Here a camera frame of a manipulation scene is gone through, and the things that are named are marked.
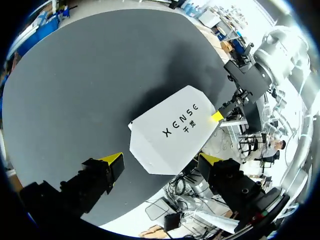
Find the cardboard box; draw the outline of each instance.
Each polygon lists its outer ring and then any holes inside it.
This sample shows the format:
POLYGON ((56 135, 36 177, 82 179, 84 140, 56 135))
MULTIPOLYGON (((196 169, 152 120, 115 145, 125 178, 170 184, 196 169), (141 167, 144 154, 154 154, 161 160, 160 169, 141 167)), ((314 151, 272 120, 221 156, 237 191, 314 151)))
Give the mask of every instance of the cardboard box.
POLYGON ((230 53, 233 50, 233 47, 231 46, 231 44, 227 41, 222 41, 220 43, 221 48, 226 52, 226 53, 230 53))

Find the person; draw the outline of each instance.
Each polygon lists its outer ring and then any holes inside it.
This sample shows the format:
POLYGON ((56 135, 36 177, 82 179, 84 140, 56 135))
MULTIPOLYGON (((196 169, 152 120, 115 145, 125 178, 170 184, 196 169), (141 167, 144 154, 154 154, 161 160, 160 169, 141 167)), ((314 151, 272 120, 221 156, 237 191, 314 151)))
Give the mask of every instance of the person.
POLYGON ((248 156, 242 159, 242 163, 245 164, 248 161, 252 161, 254 159, 268 158, 272 157, 276 154, 278 150, 285 149, 287 143, 284 140, 275 140, 273 138, 269 138, 267 141, 267 147, 265 145, 261 146, 255 151, 250 152, 248 156))

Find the black chair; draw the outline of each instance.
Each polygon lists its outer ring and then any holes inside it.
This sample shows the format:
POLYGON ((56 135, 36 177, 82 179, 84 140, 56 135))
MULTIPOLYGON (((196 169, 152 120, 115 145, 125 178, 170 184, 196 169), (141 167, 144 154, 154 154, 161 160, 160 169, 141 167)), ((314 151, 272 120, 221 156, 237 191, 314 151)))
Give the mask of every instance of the black chair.
POLYGON ((265 168, 269 169, 272 167, 273 164, 275 164, 275 160, 279 160, 280 158, 280 151, 276 151, 276 153, 273 156, 269 157, 262 157, 259 159, 255 159, 255 161, 260 161, 262 164, 262 173, 265 173, 265 168), (265 163, 270 163, 270 166, 265 167, 265 163))
POLYGON ((265 144, 267 141, 267 135, 265 133, 261 133, 261 136, 240 136, 239 138, 241 139, 239 142, 241 153, 248 152, 248 155, 256 151, 259 144, 265 144), (248 145, 248 150, 243 151, 242 145, 248 145))

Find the white box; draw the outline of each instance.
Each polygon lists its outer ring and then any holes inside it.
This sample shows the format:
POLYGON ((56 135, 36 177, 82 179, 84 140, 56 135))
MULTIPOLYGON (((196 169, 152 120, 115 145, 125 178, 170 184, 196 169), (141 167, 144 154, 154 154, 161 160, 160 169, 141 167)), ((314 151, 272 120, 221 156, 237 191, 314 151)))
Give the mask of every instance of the white box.
POLYGON ((130 151, 150 174, 177 175, 218 123, 205 94, 186 86, 131 122, 130 151))

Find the gray table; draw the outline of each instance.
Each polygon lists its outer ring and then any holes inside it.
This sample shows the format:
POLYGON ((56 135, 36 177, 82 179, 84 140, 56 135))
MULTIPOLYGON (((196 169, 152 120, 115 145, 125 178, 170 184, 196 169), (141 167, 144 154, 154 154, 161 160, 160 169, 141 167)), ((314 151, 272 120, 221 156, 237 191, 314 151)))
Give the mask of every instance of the gray table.
POLYGON ((5 144, 22 185, 46 180, 58 189, 88 158, 123 152, 115 187, 82 218, 102 225, 132 210, 172 176, 150 175, 133 157, 128 123, 186 85, 216 106, 235 89, 182 15, 119 10, 58 29, 27 52, 4 89, 5 144))

